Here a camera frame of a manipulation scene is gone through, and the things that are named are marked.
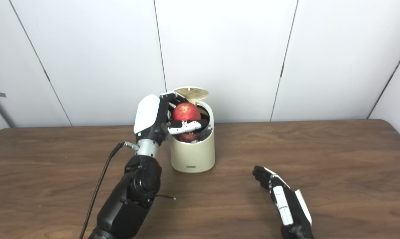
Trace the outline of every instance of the robotic hand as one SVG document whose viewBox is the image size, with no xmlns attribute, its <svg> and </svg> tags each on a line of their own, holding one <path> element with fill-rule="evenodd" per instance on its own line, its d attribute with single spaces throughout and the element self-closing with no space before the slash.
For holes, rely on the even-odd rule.
<svg viewBox="0 0 400 239">
<path fill-rule="evenodd" d="M 284 239 L 314 239 L 312 219 L 300 190 L 293 191 L 275 172 L 255 166 L 253 175 L 262 187 L 269 190 L 281 217 Z"/>
<path fill-rule="evenodd" d="M 187 102 L 186 98 L 171 91 L 149 95 L 138 104 L 134 125 L 137 144 L 124 143 L 135 155 L 98 213 L 89 239 L 130 239 L 138 233 L 160 189 L 162 168 L 155 158 L 160 145 L 169 134 L 201 131 L 209 124 L 206 120 L 171 121 L 171 111 L 181 102 Z"/>
</svg>

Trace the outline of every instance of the trash can lid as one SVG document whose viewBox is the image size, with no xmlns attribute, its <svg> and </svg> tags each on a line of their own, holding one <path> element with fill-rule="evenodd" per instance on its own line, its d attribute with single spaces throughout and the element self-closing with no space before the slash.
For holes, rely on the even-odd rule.
<svg viewBox="0 0 400 239">
<path fill-rule="evenodd" d="M 209 92 L 206 91 L 205 89 L 202 89 L 200 87 L 190 87 L 190 86 L 185 86 L 185 87 L 180 87 L 174 89 L 177 93 L 183 95 L 185 98 L 187 98 L 188 101 L 196 101 L 196 100 L 203 100 L 209 95 Z"/>
</svg>

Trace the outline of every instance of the cream trash can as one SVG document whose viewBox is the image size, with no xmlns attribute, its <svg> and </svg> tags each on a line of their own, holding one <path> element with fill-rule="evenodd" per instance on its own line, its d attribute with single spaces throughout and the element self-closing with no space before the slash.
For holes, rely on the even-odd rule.
<svg viewBox="0 0 400 239">
<path fill-rule="evenodd" d="M 209 125 L 200 132 L 198 142 L 195 143 L 181 142 L 170 136 L 172 166 L 185 173 L 207 171 L 215 165 L 215 125 L 212 109 L 200 100 L 206 98 L 209 92 L 198 87 L 181 87 L 174 91 L 195 104 L 202 119 L 209 119 Z"/>
</svg>

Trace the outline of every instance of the wire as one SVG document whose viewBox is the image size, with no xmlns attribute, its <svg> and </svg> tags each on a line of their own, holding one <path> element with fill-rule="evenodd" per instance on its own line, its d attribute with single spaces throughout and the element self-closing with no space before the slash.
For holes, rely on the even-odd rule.
<svg viewBox="0 0 400 239">
<path fill-rule="evenodd" d="M 106 174 L 106 171 L 107 171 L 107 168 L 109 167 L 110 161 L 112 160 L 112 157 L 117 153 L 117 151 L 119 151 L 119 149 L 123 147 L 124 144 L 125 144 L 124 142 L 120 143 L 116 146 L 116 148 L 113 149 L 113 151 L 110 153 L 109 158 L 106 161 L 106 165 L 104 165 L 103 172 L 101 173 L 100 179 L 98 180 L 97 186 L 95 187 L 94 195 L 92 195 L 91 203 L 89 204 L 88 213 L 86 214 L 85 223 L 83 224 L 83 228 L 80 233 L 79 239 L 83 239 L 83 235 L 85 234 L 86 227 L 88 226 L 88 222 L 89 222 L 89 217 L 91 216 L 92 208 L 94 207 L 95 198 L 97 197 L 98 190 L 100 189 L 101 182 L 104 179 L 104 175 Z"/>
<path fill-rule="evenodd" d="M 162 195 L 162 194 L 157 194 L 154 197 L 166 197 L 166 198 L 170 198 L 170 199 L 176 200 L 176 197 L 172 197 L 172 196 L 168 196 L 168 195 Z"/>
</svg>

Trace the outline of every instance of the red fruit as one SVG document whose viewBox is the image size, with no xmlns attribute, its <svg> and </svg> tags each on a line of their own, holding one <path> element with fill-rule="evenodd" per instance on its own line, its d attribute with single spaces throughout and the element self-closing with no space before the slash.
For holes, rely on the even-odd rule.
<svg viewBox="0 0 400 239">
<path fill-rule="evenodd" d="M 181 142 L 190 143 L 191 141 L 197 139 L 199 135 L 200 135 L 199 133 L 193 133 L 193 134 L 180 133 L 175 135 L 175 137 Z"/>
<path fill-rule="evenodd" d="M 173 112 L 173 119 L 174 120 L 183 120 L 183 121 L 188 121 L 188 120 L 200 120 L 201 115 L 199 110 L 194 104 L 191 104 L 189 102 L 186 103 L 180 103 L 177 105 L 177 107 L 174 109 Z M 195 139 L 197 139 L 199 136 L 198 133 L 180 133 L 175 135 L 175 137 L 182 141 L 182 142 L 191 142 Z"/>
<path fill-rule="evenodd" d="M 200 120 L 201 115 L 199 110 L 194 104 L 190 102 L 180 103 L 176 106 L 173 112 L 174 120 Z"/>
</svg>

